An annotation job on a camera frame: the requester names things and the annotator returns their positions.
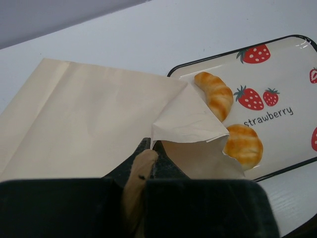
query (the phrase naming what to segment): strawberry print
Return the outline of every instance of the strawberry print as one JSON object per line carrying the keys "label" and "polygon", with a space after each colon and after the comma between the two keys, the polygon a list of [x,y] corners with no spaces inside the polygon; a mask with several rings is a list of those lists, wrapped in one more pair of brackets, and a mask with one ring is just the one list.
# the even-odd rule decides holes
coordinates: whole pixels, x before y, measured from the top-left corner
{"label": "strawberry print", "polygon": [[268,88],[263,93],[263,100],[268,106],[272,107],[278,102],[278,94],[279,92],[277,90]]}
{"label": "strawberry print", "polygon": [[239,101],[243,107],[255,111],[260,111],[264,108],[262,99],[255,90],[247,88],[247,86],[241,86],[241,88],[237,88],[237,90],[238,92],[234,93],[234,95],[237,96],[236,101]]}
{"label": "strawberry print", "polygon": [[240,51],[237,58],[240,57],[241,63],[262,63],[271,56],[266,45],[256,46],[247,50]]}
{"label": "strawberry print", "polygon": [[317,151],[317,128],[314,130],[312,135],[312,148]]}
{"label": "strawberry print", "polygon": [[313,68],[309,73],[311,83],[317,83],[317,68]]}

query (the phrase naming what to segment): rectangular plate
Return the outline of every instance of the rectangular plate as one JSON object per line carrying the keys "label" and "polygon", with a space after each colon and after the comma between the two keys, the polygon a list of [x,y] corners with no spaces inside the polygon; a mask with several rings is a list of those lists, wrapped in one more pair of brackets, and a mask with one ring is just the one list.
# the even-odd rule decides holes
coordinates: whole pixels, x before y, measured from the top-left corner
{"label": "rectangular plate", "polygon": [[[259,181],[317,160],[315,68],[316,43],[292,35],[182,64],[168,76],[190,82],[203,100],[204,93],[194,84],[194,76],[202,71],[219,76],[233,93],[245,86],[257,93],[252,97],[256,102],[245,102],[244,97],[236,101],[235,95],[223,125],[245,124],[257,132],[263,157],[245,174]],[[269,88],[279,94],[267,93]]]}

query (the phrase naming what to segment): gray background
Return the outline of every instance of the gray background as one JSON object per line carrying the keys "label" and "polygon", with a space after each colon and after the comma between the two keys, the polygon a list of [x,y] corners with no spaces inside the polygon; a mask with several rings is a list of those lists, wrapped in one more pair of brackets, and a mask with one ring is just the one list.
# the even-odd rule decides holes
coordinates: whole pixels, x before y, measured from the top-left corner
{"label": "gray background", "polygon": [[148,0],[0,0],[0,49]]}

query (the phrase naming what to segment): white table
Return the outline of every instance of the white table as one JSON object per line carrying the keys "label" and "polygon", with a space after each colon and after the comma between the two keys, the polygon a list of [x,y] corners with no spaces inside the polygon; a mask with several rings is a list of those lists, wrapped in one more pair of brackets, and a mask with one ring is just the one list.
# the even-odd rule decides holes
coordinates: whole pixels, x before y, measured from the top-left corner
{"label": "white table", "polygon": [[[315,0],[153,0],[0,50],[0,113],[42,58],[167,75],[286,35],[317,41]],[[317,213],[317,163],[261,181],[282,235]]]}

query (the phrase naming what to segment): paper bag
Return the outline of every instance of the paper bag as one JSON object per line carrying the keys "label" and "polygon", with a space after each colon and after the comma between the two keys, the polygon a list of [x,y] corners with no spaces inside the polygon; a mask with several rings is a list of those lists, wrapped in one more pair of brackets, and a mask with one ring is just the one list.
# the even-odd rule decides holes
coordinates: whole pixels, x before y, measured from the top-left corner
{"label": "paper bag", "polygon": [[[0,181],[102,177],[145,137],[152,144],[201,142],[207,148],[227,136],[187,82],[44,59],[0,115]],[[200,178],[218,177],[217,161],[234,168],[229,177],[243,176],[238,162],[221,153],[223,145],[210,146],[217,157],[208,158],[209,169],[203,164]]]}

